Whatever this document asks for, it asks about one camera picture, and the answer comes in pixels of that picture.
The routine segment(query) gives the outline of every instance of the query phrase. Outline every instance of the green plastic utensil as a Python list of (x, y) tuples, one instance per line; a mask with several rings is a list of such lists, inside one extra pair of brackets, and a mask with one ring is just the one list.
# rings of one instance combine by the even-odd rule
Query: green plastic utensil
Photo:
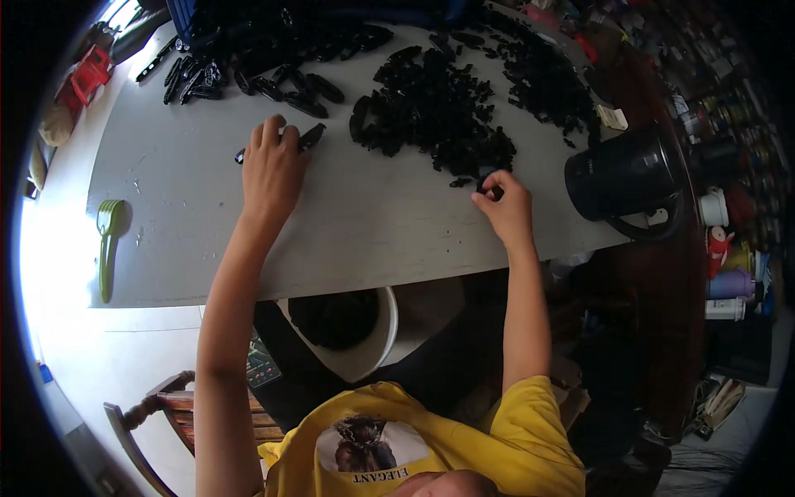
[(102, 301), (107, 304), (111, 299), (111, 284), (108, 281), (107, 264), (111, 236), (118, 228), (118, 214), (123, 200), (105, 200), (99, 205), (97, 211), (97, 230), (102, 237), (99, 246), (99, 292), (102, 294)]

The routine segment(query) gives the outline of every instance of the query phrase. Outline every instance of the person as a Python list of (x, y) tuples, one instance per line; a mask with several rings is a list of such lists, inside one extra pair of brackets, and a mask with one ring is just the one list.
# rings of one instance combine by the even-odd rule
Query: person
[[(552, 345), (527, 190), (497, 171), (483, 184), (486, 195), (472, 194), (508, 255), (501, 315), (493, 305), (467, 302), (462, 315), (400, 363), (348, 385), (314, 358), (275, 304), (256, 303), (266, 256), (296, 206), (309, 163), (309, 154), (297, 151), (298, 130), (285, 124), (277, 115), (251, 133), (242, 214), (204, 311), (196, 494), (584, 495), (584, 468), (549, 381)], [(495, 201), (497, 185), (504, 194)], [(288, 430), (282, 442), (259, 448), (246, 391), (252, 324), (282, 372), (254, 394)], [(490, 422), (478, 430), (446, 418), (482, 378), (492, 349), (498, 361), (502, 349), (502, 398)], [(259, 456), (270, 468), (265, 483)]]

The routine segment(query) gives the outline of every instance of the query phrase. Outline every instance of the table surface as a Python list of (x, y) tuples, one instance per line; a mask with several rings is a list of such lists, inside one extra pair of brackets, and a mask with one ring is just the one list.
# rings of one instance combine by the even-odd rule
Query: table surface
[[(234, 83), (224, 89), (222, 100), (164, 106), (163, 81), (176, 55), (140, 84), (134, 82), (137, 66), (147, 60), (139, 57), (108, 119), (91, 175), (86, 215), (93, 218), (103, 200), (121, 199), (131, 221), (118, 237), (111, 301), (102, 303), (95, 274), (90, 305), (206, 301), (242, 208), (234, 155), (247, 144), (251, 129), (276, 113), (301, 132), (318, 122), (327, 129), (312, 151), (297, 208), (266, 260), (260, 298), (400, 285), (507, 266), (502, 244), (469, 199), (473, 185), (449, 188), (454, 178), (433, 170), (430, 156), (416, 147), (385, 157), (350, 138), (353, 104), (381, 87), (372, 76), (386, 58), (409, 45), (430, 48), (428, 31), (389, 27), (394, 39), (378, 50), (301, 67), (345, 93), (345, 104), (326, 103), (329, 118), (323, 120), (260, 95), (244, 95)], [(576, 68), (587, 64), (572, 40), (545, 25), (533, 23), (533, 28), (554, 38)], [(163, 25), (143, 52), (156, 51), (173, 34), (173, 23)], [(628, 242), (605, 223), (582, 218), (566, 192), (564, 164), (587, 147), (587, 136), (570, 135), (577, 149), (568, 148), (557, 127), (507, 102), (510, 83), (501, 60), (464, 49), (456, 65), (469, 63), (474, 76), (491, 80), (496, 94), (490, 98), (495, 105), (491, 125), (503, 126), (517, 148), (514, 173), (533, 194), (541, 260)], [(99, 252), (99, 235), (96, 247)]]

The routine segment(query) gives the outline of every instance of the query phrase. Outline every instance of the chair backrest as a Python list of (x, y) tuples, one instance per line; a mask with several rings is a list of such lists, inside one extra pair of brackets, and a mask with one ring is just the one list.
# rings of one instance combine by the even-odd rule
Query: chair backrest
[[(126, 413), (115, 404), (105, 402), (105, 414), (111, 422), (118, 441), (121, 442), (127, 456), (154, 488), (161, 495), (176, 497), (169, 487), (161, 480), (160, 476), (152, 469), (146, 458), (135, 443), (132, 431), (140, 426), (146, 418), (162, 411), (169, 424), (174, 428), (176, 435), (185, 444), (185, 447), (194, 453), (193, 438), (193, 392), (185, 387), (196, 378), (194, 371), (182, 371), (178, 375), (166, 379), (155, 386), (141, 400)], [(254, 422), (254, 437), (257, 445), (265, 442), (281, 441), (285, 434), (276, 425), (273, 419), (265, 412), (257, 399), (249, 392), (249, 407), (251, 418)]]

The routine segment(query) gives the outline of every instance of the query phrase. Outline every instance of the kettle handle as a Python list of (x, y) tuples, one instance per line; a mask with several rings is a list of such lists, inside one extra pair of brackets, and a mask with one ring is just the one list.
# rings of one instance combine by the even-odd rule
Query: kettle handle
[(684, 219), (684, 194), (678, 192), (674, 197), (668, 198), (662, 207), (668, 212), (668, 220), (663, 224), (654, 225), (648, 229), (634, 226), (618, 217), (608, 217), (605, 221), (616, 231), (633, 240), (659, 242), (673, 235), (673, 232), (682, 224)]

